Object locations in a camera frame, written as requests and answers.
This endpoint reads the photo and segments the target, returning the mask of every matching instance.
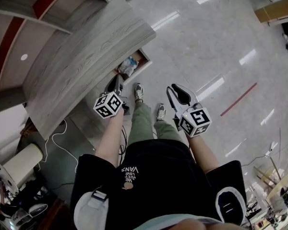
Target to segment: marble floor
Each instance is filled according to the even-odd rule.
[[[202,99],[213,120],[203,138],[222,164],[241,162],[246,187],[259,182],[254,166],[263,171],[272,166],[265,154],[273,157],[282,174],[288,173],[288,51],[281,26],[260,24],[253,11],[269,0],[129,3],[155,28],[157,36],[143,48],[153,64],[129,83],[123,94],[134,100],[132,87],[140,82],[152,117],[157,104],[164,103],[166,120],[174,124],[166,88],[172,83],[184,85]],[[169,17],[168,23],[158,26]],[[219,85],[213,92],[202,94],[216,82]],[[131,116],[124,125],[128,133]]]

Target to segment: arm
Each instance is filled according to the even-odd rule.
[[[123,126],[124,110],[121,108],[116,116],[111,117],[108,127],[102,136],[95,156],[109,161],[115,167],[118,166],[120,133]]]
[[[220,166],[216,156],[201,136],[195,136],[193,138],[187,136],[187,139],[195,161],[202,168],[204,173],[208,173]]]
[[[4,198],[5,198],[5,195],[4,195],[3,185],[2,183],[0,183],[0,203],[3,205],[5,205]]]

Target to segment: black t-shirt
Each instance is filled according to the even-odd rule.
[[[12,215],[15,214],[15,212],[19,209],[19,207],[11,206],[9,204],[3,205],[2,203],[0,203],[0,209],[5,215],[8,215],[11,217]]]
[[[106,229],[134,229],[169,214],[220,219],[216,195],[229,186],[236,188],[246,201],[240,162],[232,161],[205,174],[189,148],[175,140],[133,143],[118,168],[94,155],[81,156],[72,192],[72,211],[84,193],[101,185],[109,198]]]

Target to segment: white cylinder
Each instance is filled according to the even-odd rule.
[[[43,159],[43,154],[39,147],[30,144],[15,157],[4,164],[4,169],[13,179],[16,185]]]

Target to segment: white cable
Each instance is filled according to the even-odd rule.
[[[46,163],[47,162],[47,157],[48,157],[48,153],[47,153],[47,142],[49,141],[49,137],[48,137],[48,139],[47,139],[47,141],[46,141],[46,143],[45,143],[45,150],[46,150],[46,158],[45,158],[45,161],[40,161],[40,162],[44,162],[44,163]]]
[[[67,130],[67,122],[66,122],[66,120],[64,120],[64,122],[65,122],[65,125],[66,125],[64,132],[63,132],[63,133],[53,134],[52,137],[51,137],[51,139],[52,139],[52,141],[53,141],[54,144],[56,144],[59,148],[63,149],[63,150],[66,151],[69,155],[71,155],[74,159],[76,159],[76,161],[77,161],[77,164],[76,164],[76,167],[75,167],[75,173],[76,173],[76,172],[77,172],[78,163],[79,163],[78,160],[77,160],[77,158],[76,158],[75,156],[73,156],[70,152],[68,152],[65,148],[63,148],[63,147],[61,147],[60,145],[58,145],[58,144],[54,141],[54,139],[53,139],[54,136],[56,136],[56,135],[63,135],[63,134],[66,132],[66,130]]]
[[[71,155],[74,159],[76,159],[75,156],[73,156],[73,155],[72,155],[70,152],[68,152],[65,148],[59,146],[59,145],[54,141],[54,139],[53,139],[54,136],[56,136],[56,135],[63,135],[63,134],[66,132],[66,130],[67,130],[67,122],[66,122],[66,120],[64,120],[64,122],[65,122],[65,125],[66,125],[64,132],[63,132],[63,133],[53,134],[52,137],[51,137],[51,139],[52,139],[53,143],[54,143],[57,147],[63,149],[63,150],[66,151],[69,155]],[[42,161],[42,160],[41,160],[40,162],[44,162],[44,163],[47,162],[47,157],[48,157],[48,153],[47,153],[47,142],[48,142],[48,141],[49,141],[49,138],[47,139],[47,141],[46,141],[46,143],[45,143],[45,150],[46,150],[46,158],[45,158],[45,161]],[[75,167],[75,173],[77,172],[77,167],[78,167],[78,160],[76,159],[76,161],[77,161],[77,165],[76,165],[76,167]]]

